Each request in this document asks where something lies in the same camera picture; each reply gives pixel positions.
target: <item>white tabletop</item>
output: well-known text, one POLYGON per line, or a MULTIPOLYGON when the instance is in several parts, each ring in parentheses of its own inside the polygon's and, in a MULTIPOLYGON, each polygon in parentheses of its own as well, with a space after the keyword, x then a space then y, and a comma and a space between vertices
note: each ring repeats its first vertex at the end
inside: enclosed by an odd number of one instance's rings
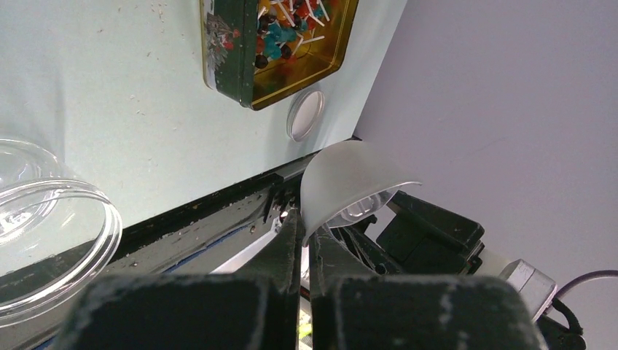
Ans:
POLYGON ((101 188, 127 227, 349 138, 405 3, 360 1, 302 144, 286 135, 290 98, 254 112, 206 87, 197 0, 0 0, 0 112, 101 188))

